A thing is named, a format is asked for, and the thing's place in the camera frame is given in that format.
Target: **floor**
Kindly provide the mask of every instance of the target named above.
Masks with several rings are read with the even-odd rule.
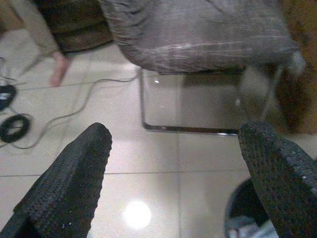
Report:
[[[95,80],[127,80],[139,72],[115,44],[109,44],[70,54],[72,63],[62,86],[52,88],[48,79],[53,60],[34,63],[39,52],[24,30],[1,39],[0,56],[7,59],[3,74],[17,79],[14,109],[34,118],[30,132],[16,143],[20,146],[32,145],[50,119],[78,110]],[[153,72],[146,77],[158,79]],[[1,112],[0,121],[10,114]],[[98,84],[86,108],[55,123],[34,148],[0,148],[0,229],[34,181],[94,122],[110,130],[113,144],[88,237],[223,237],[229,196],[249,177],[237,137],[146,131],[138,78]],[[317,156],[317,136],[287,137]]]

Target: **chair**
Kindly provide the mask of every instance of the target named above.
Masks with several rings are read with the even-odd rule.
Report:
[[[149,124],[143,69],[159,74],[234,73],[245,66],[288,65],[297,44],[278,0],[100,0],[114,41],[141,67],[146,129],[237,133],[237,130]],[[281,70],[267,92],[271,97]],[[265,118],[267,106],[261,118]]]

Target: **electrical cord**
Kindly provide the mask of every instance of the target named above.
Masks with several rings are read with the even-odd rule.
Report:
[[[42,140],[42,138],[43,138],[43,136],[45,135],[45,133],[47,133],[47,132],[49,131],[50,126],[51,126],[51,124],[52,124],[54,121],[57,121],[57,120],[60,120],[60,119],[64,119],[64,118],[68,118],[68,117],[74,116],[74,115],[76,115],[76,114],[79,114],[80,112],[82,112],[82,111],[85,109],[85,107],[86,107],[86,105],[87,105],[87,103],[88,103],[88,101],[89,101],[89,99],[90,99],[90,97],[91,97],[91,92],[92,92],[93,88],[94,88],[98,83],[108,82],[108,81],[128,83],[128,82],[132,82],[132,81],[135,80],[136,78],[137,78],[137,77],[134,77],[134,78],[131,78],[131,79],[129,79],[129,80],[118,80],[118,79],[107,79],[107,78],[105,78],[105,79],[99,79],[99,80],[93,82],[92,85],[90,86],[88,92],[87,92],[87,95],[86,95],[86,98],[85,98],[85,101],[84,101],[83,105],[82,105],[78,110],[76,110],[76,111],[73,112],[73,113],[70,113],[70,114],[67,114],[67,115],[64,115],[64,116],[60,116],[60,117],[56,117],[56,118],[53,118],[53,119],[51,119],[50,121],[48,121],[48,122],[45,124],[45,126],[43,127],[43,129],[42,129],[42,131],[41,131],[41,133],[40,133],[38,139],[37,139],[32,145],[27,146],[27,147],[20,147],[20,146],[17,146],[16,144],[14,144],[14,143],[9,143],[9,144],[10,144],[12,147],[16,148],[16,149],[21,149],[21,150],[31,149],[31,148],[35,147],[35,146],[36,146],[37,144],[39,144],[39,142]]]
[[[32,123],[33,117],[30,114],[22,113],[19,114],[12,107],[9,109],[15,114],[15,116],[9,117],[0,125],[0,138],[5,142],[5,144],[0,145],[0,148],[9,145],[10,141],[22,138],[27,132]],[[9,133],[9,130],[19,129],[14,133]]]
[[[2,74],[2,67],[3,65],[5,64],[5,59],[3,57],[0,57],[0,79],[2,78],[2,80],[12,80],[12,81],[17,81],[16,79],[14,78],[10,78],[10,77],[5,77],[3,76]],[[25,150],[25,149],[31,149],[33,147],[35,147],[36,145],[38,145],[40,143],[40,141],[42,140],[42,138],[44,137],[44,135],[50,130],[50,126],[52,125],[53,122],[57,121],[57,120],[60,120],[60,119],[64,119],[64,118],[68,118],[68,117],[71,117],[71,116],[74,116],[76,114],[79,114],[80,112],[82,112],[84,110],[84,108],[86,107],[90,97],[91,97],[91,92],[93,90],[93,88],[98,84],[98,83],[101,83],[101,82],[108,82],[108,81],[112,81],[112,82],[123,82],[123,83],[127,83],[127,82],[132,82],[133,80],[135,80],[137,77],[133,77],[129,80],[119,80],[119,79],[107,79],[107,78],[104,78],[104,79],[99,79],[99,80],[96,80],[92,83],[92,85],[90,86],[88,92],[87,92],[87,95],[86,95],[86,98],[85,98],[85,101],[83,103],[83,105],[78,109],[76,110],[75,112],[73,113],[70,113],[70,114],[67,114],[67,115],[64,115],[64,116],[60,116],[60,117],[56,117],[56,118],[53,118],[51,119],[50,121],[48,121],[43,129],[41,130],[40,132],[40,135],[38,136],[37,140],[30,146],[27,146],[27,147],[21,147],[21,146],[18,146],[16,144],[14,144],[13,142],[9,142],[9,143],[6,143],[6,144],[3,144],[3,145],[0,145],[0,148],[6,146],[6,145],[11,145],[12,147],[16,148],[16,149],[21,149],[21,150]],[[27,127],[31,124],[31,121],[33,120],[33,117],[30,115],[30,114],[20,114],[18,113],[15,109],[13,109],[12,107],[9,107],[9,109],[16,115],[16,116],[13,116],[13,117],[16,117],[22,121],[24,121],[27,125]],[[11,129],[23,129],[23,127],[25,126],[25,124],[23,124],[22,126],[11,126],[13,125],[12,123],[12,120],[10,120],[10,118],[8,119],[8,123],[6,123],[7,127],[3,127],[1,128],[1,130],[3,130],[3,135],[5,137],[10,137],[11,135],[9,134],[9,130]]]

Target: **person's foot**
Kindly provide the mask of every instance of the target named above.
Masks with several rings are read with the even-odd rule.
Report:
[[[61,52],[54,52],[52,56],[55,59],[56,65],[51,77],[51,86],[58,87],[66,74],[69,60]]]

